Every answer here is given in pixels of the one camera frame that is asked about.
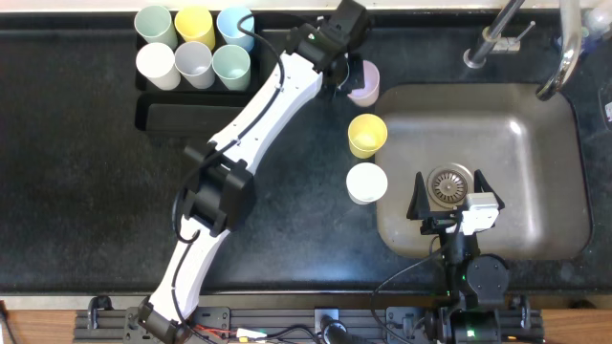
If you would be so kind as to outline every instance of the black countertop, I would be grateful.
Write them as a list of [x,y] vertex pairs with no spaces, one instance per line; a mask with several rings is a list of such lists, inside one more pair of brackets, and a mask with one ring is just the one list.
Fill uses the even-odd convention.
[[[0,21],[3,293],[151,292],[175,246],[169,208],[185,141],[153,139],[134,127],[140,92],[131,16],[76,17]],[[547,79],[558,62],[550,43],[555,11],[518,16],[509,33],[538,22],[519,54],[492,56],[478,71],[463,64],[463,51],[493,18],[490,11],[380,15],[377,25],[386,28],[372,31],[360,52],[379,67],[382,92],[402,83]],[[612,290],[612,132],[599,101],[600,89],[612,97],[610,56],[608,42],[563,90],[577,114],[591,242],[570,260],[511,261],[511,290]],[[346,195],[346,173],[358,162],[346,128],[368,111],[346,98],[315,99],[299,110],[261,162],[258,202],[220,248],[203,292],[366,291],[416,261],[386,247],[373,204]],[[390,288],[446,290],[434,265]]]

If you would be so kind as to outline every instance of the white cup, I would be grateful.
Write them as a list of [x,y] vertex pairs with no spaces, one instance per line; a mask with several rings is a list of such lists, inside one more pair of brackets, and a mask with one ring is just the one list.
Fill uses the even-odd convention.
[[212,53],[206,44],[186,42],[174,53],[176,69],[193,87],[203,90],[214,83],[214,71],[210,68]]
[[174,53],[164,43],[142,47],[136,55],[136,68],[162,90],[172,90],[181,82],[181,75],[174,66]]
[[[217,28],[223,35],[226,43],[242,47],[247,52],[251,51],[255,45],[255,40],[253,37],[243,34],[238,30],[238,21],[249,14],[251,14],[251,11],[247,8],[234,7],[222,10],[217,16]],[[245,20],[241,28],[248,32],[254,32],[254,19],[251,17]]]
[[223,46],[212,56],[212,69],[231,91],[245,91],[251,83],[251,57],[235,45]]
[[384,171],[374,163],[358,163],[346,175],[346,188],[356,204],[370,204],[379,200],[387,188]]
[[148,43],[164,43],[170,49],[179,44],[172,15],[163,6],[149,6],[136,13],[134,28]]
[[381,75],[376,65],[366,60],[363,60],[363,82],[365,86],[362,89],[353,90],[348,97],[357,106],[368,107],[379,98]]

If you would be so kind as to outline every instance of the wall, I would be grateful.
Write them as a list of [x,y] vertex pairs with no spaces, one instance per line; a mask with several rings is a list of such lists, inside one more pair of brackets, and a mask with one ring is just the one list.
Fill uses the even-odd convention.
[[[368,9],[491,9],[501,8],[507,0],[358,0]],[[559,0],[527,0],[525,9],[558,7]],[[580,0],[591,8],[601,0]],[[179,9],[188,4],[204,4],[211,10],[245,5],[258,10],[329,10],[339,0],[0,0],[2,11],[136,11],[147,5],[161,4]]]

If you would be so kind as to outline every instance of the wooden floor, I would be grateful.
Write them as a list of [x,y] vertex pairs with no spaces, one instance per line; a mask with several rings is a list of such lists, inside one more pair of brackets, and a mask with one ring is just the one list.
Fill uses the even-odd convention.
[[[73,339],[74,311],[14,311],[11,327],[17,344],[69,344]],[[612,343],[612,311],[544,311],[548,344]],[[11,344],[3,328],[4,343]]]

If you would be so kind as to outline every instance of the yellow cup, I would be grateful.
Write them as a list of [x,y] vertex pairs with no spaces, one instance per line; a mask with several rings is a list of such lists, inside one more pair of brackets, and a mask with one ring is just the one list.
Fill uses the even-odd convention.
[[355,117],[348,126],[351,153],[357,158],[370,158],[383,147],[386,135],[386,125],[378,116],[364,114]]
[[174,27],[185,42],[200,42],[214,49],[212,15],[204,6],[189,6],[180,10],[174,18]]

